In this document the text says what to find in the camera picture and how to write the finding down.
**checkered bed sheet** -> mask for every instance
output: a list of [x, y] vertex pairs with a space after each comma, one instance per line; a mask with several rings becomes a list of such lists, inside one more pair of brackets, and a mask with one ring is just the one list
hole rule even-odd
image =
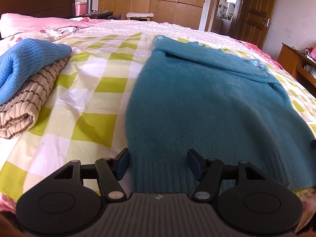
[[[72, 58], [58, 76], [36, 125], [19, 138], [0, 139], [1, 149], [9, 150], [0, 170], [0, 192], [16, 201], [67, 161], [90, 164], [102, 157], [115, 157], [127, 147], [125, 109], [137, 76], [151, 55], [153, 38], [153, 34], [139, 32], [71, 35], [57, 41], [73, 48]], [[216, 48], [211, 43], [200, 44]], [[258, 57], [250, 50], [245, 52], [244, 47], [223, 50], [242, 58]], [[286, 71], [266, 65], [315, 134], [315, 98]], [[93, 181], [85, 185], [97, 190]]]

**pink bedding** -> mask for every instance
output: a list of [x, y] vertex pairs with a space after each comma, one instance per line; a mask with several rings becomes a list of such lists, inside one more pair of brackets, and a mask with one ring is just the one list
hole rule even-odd
[[60, 18], [33, 18], [15, 13], [2, 14], [0, 18], [0, 34], [2, 38], [18, 33], [31, 32], [41, 29], [56, 30], [63, 27], [86, 28], [89, 23]]
[[0, 212], [11, 212], [15, 214], [16, 202], [0, 192]]
[[274, 61], [270, 55], [266, 54], [265, 52], [263, 52], [262, 50], [260, 50], [258, 48], [258, 46], [252, 44], [252, 43], [249, 43], [249, 42], [244, 42], [244, 41], [239, 41], [241, 42], [244, 46], [246, 46], [247, 48], [253, 50], [255, 53], [261, 55], [262, 57], [264, 57], [271, 65], [274, 65], [276, 68], [278, 69], [282, 69], [284, 70], [284, 68], [281, 66], [280, 63], [278, 63], [277, 61]]

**wooden door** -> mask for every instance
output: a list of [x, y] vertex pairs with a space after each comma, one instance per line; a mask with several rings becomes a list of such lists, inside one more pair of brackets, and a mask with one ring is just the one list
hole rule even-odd
[[236, 37], [263, 48], [271, 24], [275, 0], [244, 0]]

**wooden shelf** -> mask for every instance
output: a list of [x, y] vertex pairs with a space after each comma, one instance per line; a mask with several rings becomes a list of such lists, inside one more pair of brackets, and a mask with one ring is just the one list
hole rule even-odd
[[285, 44], [285, 43], [282, 43], [282, 44], [283, 44], [284, 46], [286, 46], [287, 48], [292, 49], [293, 52], [295, 52], [295, 53], [297, 53], [298, 55], [302, 56], [302, 59], [303, 59], [304, 61], [306, 61], [307, 64], [316, 67], [316, 62], [314, 62], [314, 61], [310, 60], [309, 58], [307, 58], [304, 53], [302, 53], [302, 52], [300, 52], [300, 51], [298, 51], [298, 50], [296, 50], [296, 49], [294, 49], [294, 48], [288, 46], [288, 45]]
[[304, 69], [308, 64], [316, 67], [316, 63], [305, 56], [304, 53], [283, 43], [278, 62], [302, 86], [316, 97], [316, 79]]
[[297, 67], [296, 71], [300, 73], [306, 80], [308, 80], [314, 87], [316, 87], [316, 78], [314, 78], [303, 67]]

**beige striped fabric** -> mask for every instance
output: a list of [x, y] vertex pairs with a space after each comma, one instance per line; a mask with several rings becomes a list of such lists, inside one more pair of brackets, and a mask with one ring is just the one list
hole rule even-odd
[[42, 68], [25, 81], [11, 100], [0, 105], [0, 137], [15, 138], [34, 126], [57, 75], [68, 59], [69, 56]]

